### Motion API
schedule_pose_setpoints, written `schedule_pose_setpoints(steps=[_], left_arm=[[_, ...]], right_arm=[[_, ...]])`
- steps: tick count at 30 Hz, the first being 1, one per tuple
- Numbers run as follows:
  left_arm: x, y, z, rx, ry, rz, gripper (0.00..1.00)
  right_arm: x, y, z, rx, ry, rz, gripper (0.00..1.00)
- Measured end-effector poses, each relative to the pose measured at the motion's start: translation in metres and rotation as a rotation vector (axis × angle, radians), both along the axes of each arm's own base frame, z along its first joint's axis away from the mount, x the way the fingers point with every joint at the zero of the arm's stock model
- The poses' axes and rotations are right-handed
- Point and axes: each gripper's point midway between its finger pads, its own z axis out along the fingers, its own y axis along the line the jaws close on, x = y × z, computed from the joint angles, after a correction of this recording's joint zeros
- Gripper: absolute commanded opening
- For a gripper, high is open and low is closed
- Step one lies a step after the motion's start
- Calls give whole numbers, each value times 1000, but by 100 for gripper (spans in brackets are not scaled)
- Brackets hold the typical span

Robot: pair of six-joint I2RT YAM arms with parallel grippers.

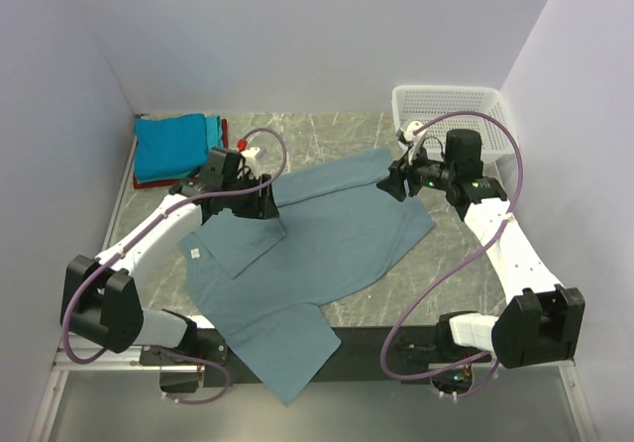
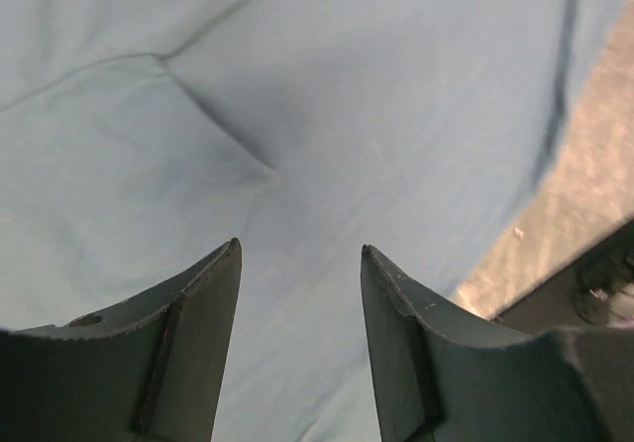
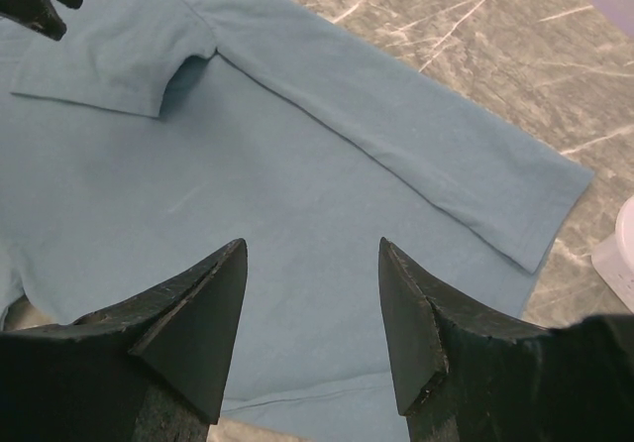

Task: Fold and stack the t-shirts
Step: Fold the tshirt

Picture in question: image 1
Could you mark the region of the grey-blue t-shirt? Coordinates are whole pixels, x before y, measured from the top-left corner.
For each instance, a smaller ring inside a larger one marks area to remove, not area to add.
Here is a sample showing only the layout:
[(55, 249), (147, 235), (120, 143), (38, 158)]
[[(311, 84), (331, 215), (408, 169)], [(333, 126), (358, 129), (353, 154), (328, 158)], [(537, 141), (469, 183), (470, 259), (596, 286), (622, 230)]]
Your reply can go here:
[(391, 161), (377, 148), (286, 173), (277, 217), (226, 210), (179, 242), (190, 299), (284, 404), (340, 346), (321, 306), (374, 284), (434, 228), (419, 199), (377, 188)]

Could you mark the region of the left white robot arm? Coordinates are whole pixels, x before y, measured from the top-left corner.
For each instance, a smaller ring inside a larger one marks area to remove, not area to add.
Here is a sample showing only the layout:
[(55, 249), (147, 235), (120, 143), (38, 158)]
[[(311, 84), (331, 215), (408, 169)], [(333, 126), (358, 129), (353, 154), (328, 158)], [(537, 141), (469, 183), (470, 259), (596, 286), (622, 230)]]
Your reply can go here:
[(139, 287), (159, 261), (189, 233), (224, 210), (250, 219), (278, 215), (272, 175), (261, 171), (264, 151), (213, 148), (205, 165), (176, 183), (158, 208), (117, 244), (94, 258), (75, 257), (65, 272), (60, 324), (103, 351), (161, 346), (178, 365), (198, 351), (194, 323), (183, 315), (142, 306)]

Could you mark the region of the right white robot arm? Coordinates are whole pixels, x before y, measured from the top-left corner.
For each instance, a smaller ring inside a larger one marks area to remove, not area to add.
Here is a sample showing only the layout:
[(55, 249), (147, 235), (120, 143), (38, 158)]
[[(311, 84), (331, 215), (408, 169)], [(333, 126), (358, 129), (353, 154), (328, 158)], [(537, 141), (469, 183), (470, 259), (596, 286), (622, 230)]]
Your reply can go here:
[(445, 150), (432, 160), (419, 122), (397, 134), (404, 155), (377, 188), (397, 200), (422, 188), (444, 192), (448, 203), (481, 244), (474, 257), (488, 257), (502, 285), (506, 306), (498, 316), (474, 310), (443, 315), (435, 350), (449, 369), (492, 357), (506, 369), (567, 361), (574, 357), (585, 301), (541, 262), (513, 214), (517, 201), (500, 182), (484, 175), (480, 134), (451, 130)]

